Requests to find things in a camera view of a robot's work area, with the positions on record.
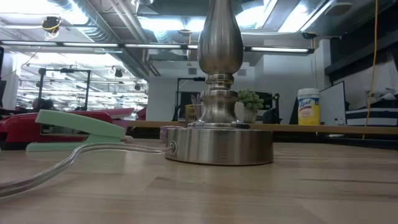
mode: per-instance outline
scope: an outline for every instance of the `clear plastic cord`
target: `clear plastic cord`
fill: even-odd
[[[83,145],[70,154],[70,156],[63,161],[55,164],[54,166],[34,175],[31,178],[26,180],[17,181],[17,182],[7,182],[0,184],[0,198],[7,197],[11,195],[15,195],[18,193],[25,192],[30,190],[44,182],[48,181],[52,177],[55,177],[62,171],[66,170],[70,165],[73,164],[75,159],[80,155],[86,152],[93,151],[132,151],[132,152],[146,152],[151,154],[163,154],[167,152],[171,152],[174,150],[173,146],[166,147],[163,149],[147,147],[147,146],[138,146],[131,144],[130,142],[125,143],[105,143],[105,144],[90,144]]]

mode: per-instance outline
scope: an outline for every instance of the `wooden tabletop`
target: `wooden tabletop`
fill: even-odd
[[[160,128],[162,126],[185,127],[184,122],[176,121],[130,121],[129,127]],[[251,129],[263,131],[335,133],[335,134],[391,134],[398,135],[398,128],[355,127],[355,126],[306,126],[289,124],[250,124]]]
[[[0,223],[397,223],[397,151],[287,143],[274,150],[273,164],[249,167],[84,154],[46,184],[0,199]],[[68,155],[1,151],[0,182]]]

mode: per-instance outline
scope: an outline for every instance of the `yellow label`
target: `yellow label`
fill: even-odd
[[[298,124],[319,125],[319,98],[305,98],[298,100]]]

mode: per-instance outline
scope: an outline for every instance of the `green succulent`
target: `green succulent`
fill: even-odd
[[[243,103],[245,107],[254,110],[261,110],[264,107],[264,100],[250,90],[238,91],[238,102]]]

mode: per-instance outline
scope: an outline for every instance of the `mint green clip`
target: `mint green clip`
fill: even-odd
[[[26,147],[28,152],[71,151],[83,144],[121,142],[126,135],[124,128],[114,124],[59,111],[40,110],[35,122],[83,131],[89,136],[84,142],[32,142]]]

